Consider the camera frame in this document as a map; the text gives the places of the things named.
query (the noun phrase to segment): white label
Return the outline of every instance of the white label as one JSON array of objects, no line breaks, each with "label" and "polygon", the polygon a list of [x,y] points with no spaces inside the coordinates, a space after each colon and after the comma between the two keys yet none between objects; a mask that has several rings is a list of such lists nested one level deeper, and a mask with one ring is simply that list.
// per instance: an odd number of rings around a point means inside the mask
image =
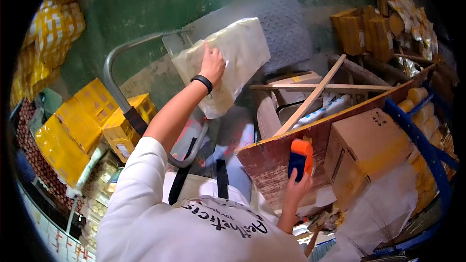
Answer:
[{"label": "white label", "polygon": [[123,144],[117,144],[116,147],[120,150],[123,157],[128,158],[130,156],[130,153],[128,153],[128,150]]},{"label": "white label", "polygon": [[361,47],[366,46],[366,43],[364,42],[364,31],[359,31],[359,44]]},{"label": "white label", "polygon": [[388,39],[388,49],[393,49],[393,38],[391,37],[391,32],[387,32]]}]

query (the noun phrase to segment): metal platform scale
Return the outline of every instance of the metal platform scale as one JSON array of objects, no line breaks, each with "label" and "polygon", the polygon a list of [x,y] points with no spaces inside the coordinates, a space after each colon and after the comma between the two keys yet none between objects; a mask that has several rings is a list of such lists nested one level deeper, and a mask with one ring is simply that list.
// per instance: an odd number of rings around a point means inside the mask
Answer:
[{"label": "metal platform scale", "polygon": [[[146,131],[147,124],[137,110],[130,106],[113,79],[112,66],[116,57],[137,45],[162,38],[173,59],[193,43],[246,17],[259,18],[268,44],[271,59],[259,70],[264,75],[273,74],[280,68],[308,60],[312,56],[312,44],[298,0],[246,0],[241,4],[232,4],[201,17],[181,30],[155,32],[121,44],[107,55],[103,67],[103,83],[140,136]],[[191,153],[184,160],[176,160],[168,154],[168,162],[177,168],[189,166],[201,147],[207,130],[208,121],[204,122]]]}]

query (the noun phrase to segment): person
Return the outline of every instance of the person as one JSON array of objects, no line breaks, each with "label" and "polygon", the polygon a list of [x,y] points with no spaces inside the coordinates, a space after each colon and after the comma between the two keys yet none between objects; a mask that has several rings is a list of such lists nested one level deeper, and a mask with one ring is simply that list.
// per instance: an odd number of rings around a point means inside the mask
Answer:
[{"label": "person", "polygon": [[[221,52],[206,42],[199,75],[215,87],[220,85],[224,69]],[[96,237],[99,261],[307,260],[291,234],[298,203],[312,186],[312,179],[305,174],[296,183],[296,169],[276,224],[250,208],[245,199],[203,195],[185,198],[178,206],[162,202],[167,154],[190,114],[208,94],[207,86],[192,80],[149,123],[100,222]]]}]

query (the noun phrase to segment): hand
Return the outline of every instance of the hand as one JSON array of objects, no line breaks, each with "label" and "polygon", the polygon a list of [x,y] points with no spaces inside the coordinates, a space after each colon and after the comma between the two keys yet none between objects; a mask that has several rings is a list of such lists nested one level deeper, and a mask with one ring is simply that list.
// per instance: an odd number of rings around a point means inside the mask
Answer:
[{"label": "hand", "polygon": [[287,190],[285,192],[285,200],[283,201],[283,211],[291,210],[296,212],[298,203],[301,201],[303,196],[311,189],[313,180],[307,174],[304,173],[301,181],[295,184],[296,176],[298,176],[298,170],[293,168],[290,179],[288,180]]},{"label": "hand", "polygon": [[211,49],[207,41],[204,41],[204,58],[199,75],[209,79],[212,86],[215,87],[220,83],[224,71],[225,61],[222,53],[218,48]]}]

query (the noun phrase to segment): black wristband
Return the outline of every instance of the black wristband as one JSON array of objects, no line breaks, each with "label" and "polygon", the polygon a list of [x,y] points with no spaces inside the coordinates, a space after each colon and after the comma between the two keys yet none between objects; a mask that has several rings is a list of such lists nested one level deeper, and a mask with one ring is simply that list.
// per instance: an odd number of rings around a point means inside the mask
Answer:
[{"label": "black wristband", "polygon": [[191,82],[194,80],[198,80],[202,82],[202,84],[204,84],[207,87],[207,95],[209,95],[212,92],[213,86],[212,86],[212,82],[210,82],[209,79],[207,79],[206,77],[202,75],[196,75],[191,79]]}]

